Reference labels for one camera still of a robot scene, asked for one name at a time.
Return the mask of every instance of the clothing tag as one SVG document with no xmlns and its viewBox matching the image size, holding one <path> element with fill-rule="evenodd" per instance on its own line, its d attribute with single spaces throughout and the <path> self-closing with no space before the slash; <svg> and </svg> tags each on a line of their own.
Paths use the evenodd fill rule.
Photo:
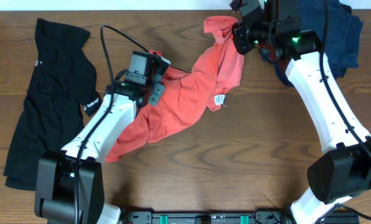
<svg viewBox="0 0 371 224">
<path fill-rule="evenodd" d="M 215 96 L 214 98 L 215 98 L 215 104 L 216 104 L 216 106 L 222 105 L 224 103 L 225 95 L 220 94 L 220 95 Z"/>
</svg>

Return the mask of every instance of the brown tabletop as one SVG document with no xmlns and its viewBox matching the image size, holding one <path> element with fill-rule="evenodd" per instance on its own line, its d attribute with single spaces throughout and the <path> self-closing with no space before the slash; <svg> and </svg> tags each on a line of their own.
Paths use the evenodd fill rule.
<svg viewBox="0 0 371 224">
<path fill-rule="evenodd" d="M 338 80 L 350 107 L 371 133 L 371 11 L 355 11 L 364 21 L 360 68 Z M 100 42 L 101 23 L 162 50 L 173 66 L 191 70 L 214 39 L 203 33 L 206 17 L 230 11 L 0 12 L 0 223 L 45 223 L 33 212 L 34 192 L 4 186 L 2 176 L 12 134 L 37 60 L 36 19 L 89 30 L 84 49 L 97 70 L 97 90 L 109 83 Z M 113 70 L 128 68 L 137 49 L 121 36 L 105 33 Z M 277 79 L 256 51 L 245 57 L 242 82 L 220 111 L 206 110 L 192 127 L 148 144 L 119 162 L 105 164 L 106 201 L 156 211 L 253 210 L 280 208 L 308 187 L 307 168 L 322 156 L 316 129 L 294 88 Z M 371 215 L 371 191 L 347 203 Z"/>
</svg>

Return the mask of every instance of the blue object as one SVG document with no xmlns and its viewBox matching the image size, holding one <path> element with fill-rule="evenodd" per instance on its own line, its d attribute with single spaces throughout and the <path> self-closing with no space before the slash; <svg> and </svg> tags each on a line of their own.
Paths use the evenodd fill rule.
<svg viewBox="0 0 371 224">
<path fill-rule="evenodd" d="M 347 68 L 358 68 L 360 33 L 363 23 L 360 18 L 353 16 L 352 8 L 341 4 L 339 0 L 328 0 L 329 27 L 326 41 L 326 54 L 334 78 L 344 77 Z M 322 40 L 324 33 L 324 3 L 323 1 L 299 0 L 298 13 L 301 17 L 301 30 L 314 30 Z M 265 52 L 261 52 L 262 59 L 268 59 Z M 278 78 L 287 86 L 293 86 L 286 75 L 281 73 L 278 66 Z"/>
</svg>

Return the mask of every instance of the black cloth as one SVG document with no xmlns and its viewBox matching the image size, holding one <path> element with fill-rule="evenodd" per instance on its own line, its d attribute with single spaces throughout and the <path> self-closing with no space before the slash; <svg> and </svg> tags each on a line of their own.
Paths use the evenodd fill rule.
<svg viewBox="0 0 371 224">
<path fill-rule="evenodd" d="M 79 104 L 89 116 L 100 107 L 96 70 L 82 51 L 89 36 L 79 27 L 37 20 L 39 56 L 7 155 L 6 186 L 35 190 L 45 151 L 58 152 L 83 129 Z"/>
<path fill-rule="evenodd" d="M 352 15 L 350 6 L 339 0 L 328 0 L 329 28 L 326 41 L 326 55 L 334 78 L 344 77 L 348 68 L 358 68 L 357 58 L 360 48 L 360 33 L 363 23 Z M 323 1 L 299 0 L 298 14 L 301 17 L 301 30 L 314 30 L 322 40 L 324 33 Z M 263 60 L 275 66 L 278 78 L 287 86 L 293 86 L 279 67 L 268 58 L 268 52 L 261 50 Z"/>
</svg>

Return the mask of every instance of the red garment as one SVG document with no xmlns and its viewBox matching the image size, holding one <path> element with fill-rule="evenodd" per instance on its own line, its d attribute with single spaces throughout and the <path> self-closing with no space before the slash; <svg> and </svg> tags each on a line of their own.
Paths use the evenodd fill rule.
<svg viewBox="0 0 371 224">
<path fill-rule="evenodd" d="M 216 42 L 202 54 L 191 73 L 169 67 L 162 82 L 165 91 L 156 106 L 147 105 L 116 140 L 106 162 L 148 143 L 170 136 L 198 121 L 207 106 L 219 110 L 214 96 L 226 94 L 239 86 L 243 56 L 233 43 L 232 25 L 238 22 L 229 16 L 213 16 L 204 22 L 204 32 L 213 33 Z"/>
</svg>

